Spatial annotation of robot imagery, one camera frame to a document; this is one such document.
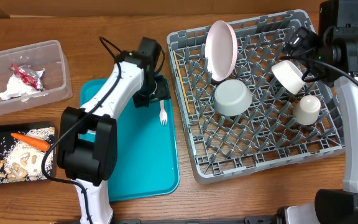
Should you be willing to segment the white plastic fork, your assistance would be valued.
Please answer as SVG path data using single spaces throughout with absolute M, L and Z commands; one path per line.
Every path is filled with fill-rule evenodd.
M 167 112 L 165 111 L 165 103 L 164 103 L 163 100 L 160 100 L 159 118 L 160 118 L 160 123 L 161 123 L 162 126 L 167 125 L 167 123 L 168 123 L 168 115 L 167 115 Z

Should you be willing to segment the wooden chopstick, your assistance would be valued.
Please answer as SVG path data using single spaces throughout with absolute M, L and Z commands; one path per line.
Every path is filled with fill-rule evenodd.
M 184 101 L 185 101 L 186 110 L 187 110 L 187 113 L 189 114 L 190 113 L 190 108 L 189 108 L 189 104 L 188 104 L 188 99 L 186 97 L 186 91 L 185 91 L 185 87 L 184 87 L 184 84 L 183 84 L 183 79 L 182 79 L 180 67 L 179 67 L 179 64 L 178 64 L 177 55 L 176 55 L 175 52 L 173 52 L 173 57 L 174 57 L 174 60 L 175 60 L 175 65 L 176 65 L 177 71 L 178 71 L 178 76 L 179 76 L 179 80 L 180 80 L 180 84 L 181 84 L 181 89 L 182 89 L 182 92 L 183 92 L 183 98 L 184 98 Z

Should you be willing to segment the white ceramic bowl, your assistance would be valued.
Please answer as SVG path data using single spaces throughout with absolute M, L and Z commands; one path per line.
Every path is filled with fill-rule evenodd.
M 289 60 L 281 61 L 272 66 L 272 73 L 282 86 L 294 95 L 305 85 L 305 82 L 301 79 L 302 72 Z

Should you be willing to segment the white paper cup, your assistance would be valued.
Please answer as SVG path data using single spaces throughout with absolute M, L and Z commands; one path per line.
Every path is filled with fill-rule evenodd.
M 316 122 L 321 108 L 320 100 L 313 95 L 301 98 L 293 109 L 293 117 L 301 125 L 311 125 Z

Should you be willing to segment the grey bowl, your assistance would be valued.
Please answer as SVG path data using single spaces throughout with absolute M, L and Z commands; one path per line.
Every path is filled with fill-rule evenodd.
M 226 80 L 214 92 L 214 109 L 224 116 L 245 112 L 252 103 L 252 92 L 240 80 Z

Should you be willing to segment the white round plate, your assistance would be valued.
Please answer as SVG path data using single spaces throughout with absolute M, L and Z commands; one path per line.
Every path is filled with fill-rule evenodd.
M 216 21 L 208 31 L 204 53 L 207 71 L 214 81 L 221 82 L 233 72 L 237 53 L 234 29 L 224 21 Z

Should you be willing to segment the red foil wrapper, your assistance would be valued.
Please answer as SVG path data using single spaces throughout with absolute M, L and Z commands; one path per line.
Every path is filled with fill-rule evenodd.
M 18 78 L 22 83 L 31 86 L 37 91 L 44 91 L 42 77 L 45 69 L 33 70 L 30 65 L 21 65 L 20 67 L 12 63 L 10 70 L 13 72 L 13 77 Z

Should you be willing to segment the orange carrot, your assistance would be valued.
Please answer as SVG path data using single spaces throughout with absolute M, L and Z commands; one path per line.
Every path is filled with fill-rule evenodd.
M 38 150 L 48 151 L 50 149 L 50 144 L 42 139 L 33 138 L 19 133 L 11 133 L 11 136 L 14 139 L 20 140 Z

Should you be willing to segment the white napkin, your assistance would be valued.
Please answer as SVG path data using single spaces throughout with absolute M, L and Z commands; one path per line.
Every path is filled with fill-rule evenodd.
M 0 92 L 1 100 L 10 100 L 11 98 L 17 98 L 22 96 L 33 95 L 44 91 L 45 88 L 41 82 L 41 78 L 45 72 L 45 69 L 34 71 L 32 69 L 24 69 L 23 72 L 29 77 L 35 80 L 35 87 L 29 83 L 25 83 L 21 77 L 13 74 L 6 85 L 6 90 Z

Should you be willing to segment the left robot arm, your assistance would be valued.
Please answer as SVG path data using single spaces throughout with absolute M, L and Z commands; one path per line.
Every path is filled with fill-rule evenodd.
M 160 75 L 162 46 L 142 38 L 137 50 L 119 51 L 110 77 L 80 108 L 67 107 L 61 117 L 57 166 L 63 183 L 73 184 L 81 208 L 80 223 L 113 223 L 107 181 L 117 161 L 117 120 L 129 101 L 135 107 L 170 99 L 168 81 Z

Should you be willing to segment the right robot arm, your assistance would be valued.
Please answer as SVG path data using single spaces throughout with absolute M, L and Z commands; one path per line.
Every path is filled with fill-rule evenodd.
M 273 223 L 358 223 L 358 1 L 325 1 L 319 31 L 299 28 L 272 67 L 290 93 L 305 83 L 334 87 L 342 114 L 346 169 L 341 190 L 321 189 L 304 205 L 283 207 Z

